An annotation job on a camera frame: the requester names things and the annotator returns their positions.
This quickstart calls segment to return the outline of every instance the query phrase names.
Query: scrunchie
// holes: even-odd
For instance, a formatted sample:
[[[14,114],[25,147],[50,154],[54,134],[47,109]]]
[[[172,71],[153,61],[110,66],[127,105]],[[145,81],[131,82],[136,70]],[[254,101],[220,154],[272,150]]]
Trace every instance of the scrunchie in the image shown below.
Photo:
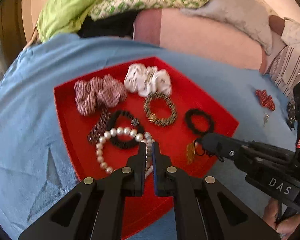
[[[156,66],[145,67],[137,63],[130,65],[124,86],[131,93],[138,92],[141,97],[155,92],[163,92],[169,96],[172,92],[170,76],[166,70],[158,71]]]
[[[97,107],[115,107],[120,101],[127,98],[124,85],[111,75],[104,78],[94,77],[87,81],[79,80],[74,84],[75,104],[78,112],[83,115],[91,115]]]

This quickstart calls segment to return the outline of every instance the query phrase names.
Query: red box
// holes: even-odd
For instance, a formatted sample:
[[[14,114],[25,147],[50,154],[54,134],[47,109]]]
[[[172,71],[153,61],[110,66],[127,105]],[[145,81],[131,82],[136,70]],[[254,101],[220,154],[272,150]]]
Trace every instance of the red box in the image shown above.
[[[150,132],[153,138],[158,141],[162,154],[170,156],[174,166],[185,170],[191,176],[203,177],[215,163],[216,158],[196,156],[192,164],[187,164],[186,146],[197,137],[185,123],[186,111],[191,108],[199,108],[210,114],[215,122],[215,132],[227,136],[233,135],[239,123],[211,96],[178,70],[156,57],[150,57],[104,68],[55,87],[54,96],[59,125],[69,157],[79,179],[82,180],[88,176],[100,179],[107,175],[97,163],[95,148],[87,141],[87,135],[98,121],[100,111],[97,110],[94,115],[89,117],[81,116],[78,113],[74,103],[74,84],[78,80],[88,81],[95,76],[103,77],[106,74],[110,74],[123,82],[129,66],[133,63],[157,66],[158,70],[165,69],[168,71],[172,84],[171,99],[176,104],[178,112],[177,120],[174,124],[164,128],[149,123],[143,111],[144,98],[138,94],[128,93],[125,102],[119,103],[117,107],[110,110],[125,109],[131,112],[140,120],[145,130]],[[159,117],[170,115],[170,110],[159,100],[152,102],[151,107],[152,111]],[[205,130],[207,128],[207,122],[202,117],[194,117],[193,121],[199,129]],[[128,120],[118,120],[116,127],[124,127],[129,123]],[[125,166],[128,157],[137,154],[137,151],[137,148],[120,150],[108,142],[105,144],[103,156],[110,166],[118,169]],[[144,195],[141,198],[126,199],[122,238],[127,238],[152,224],[172,207],[172,198],[158,198],[154,195],[153,177],[149,176],[145,183]]]

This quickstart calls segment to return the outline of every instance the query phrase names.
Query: pearl bracelet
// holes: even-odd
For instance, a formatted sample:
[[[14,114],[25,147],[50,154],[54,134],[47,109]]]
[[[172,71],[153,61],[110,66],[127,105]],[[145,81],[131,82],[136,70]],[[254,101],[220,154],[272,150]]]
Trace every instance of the pearl bracelet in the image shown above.
[[[144,142],[146,144],[146,177],[149,176],[153,170],[152,168],[152,143],[154,140],[149,132],[145,132],[143,136],[142,133],[138,133],[136,129],[130,129],[130,127],[118,127],[112,128],[110,131],[105,131],[103,136],[100,136],[99,143],[96,144],[96,157],[98,163],[100,163],[100,168],[105,170],[107,174],[111,174],[114,169],[108,166],[108,163],[105,162],[103,157],[103,147],[107,140],[110,140],[111,137],[117,135],[129,135],[131,138],[134,138],[136,142]]]

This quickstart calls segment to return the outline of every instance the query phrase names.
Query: blue bedsheet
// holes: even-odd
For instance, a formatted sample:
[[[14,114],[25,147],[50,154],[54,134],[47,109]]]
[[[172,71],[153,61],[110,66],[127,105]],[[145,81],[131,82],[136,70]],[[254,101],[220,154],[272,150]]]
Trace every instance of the blue bedsheet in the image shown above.
[[[296,135],[284,120],[287,99],[256,71],[139,42],[60,34],[21,52],[0,83],[0,224],[13,240],[78,183],[58,126],[53,88],[97,69],[152,55],[221,103],[240,122],[236,138],[294,150]],[[265,127],[255,89],[267,89],[276,104]],[[169,212],[131,239],[175,239],[173,223]]]

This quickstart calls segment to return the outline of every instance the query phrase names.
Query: metal rivet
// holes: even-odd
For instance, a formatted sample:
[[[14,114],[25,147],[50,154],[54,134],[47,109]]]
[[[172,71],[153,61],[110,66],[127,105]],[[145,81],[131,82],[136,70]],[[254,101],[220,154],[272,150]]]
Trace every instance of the metal rivet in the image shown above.
[[[208,183],[208,184],[213,184],[213,183],[216,182],[216,179],[215,179],[214,177],[212,177],[212,176],[207,176],[204,180],[205,180],[206,183]]]
[[[130,173],[132,171],[132,169],[130,167],[123,167],[121,169],[122,173]]]
[[[259,157],[255,157],[255,160],[259,163],[263,162],[263,159],[259,158]]]
[[[170,166],[167,168],[167,172],[169,172],[169,173],[175,173],[176,171],[177,171],[176,167]]]
[[[87,185],[91,184],[92,182],[93,182],[93,178],[91,178],[91,177],[86,177],[86,178],[83,180],[83,183],[84,183],[84,184],[87,184]]]

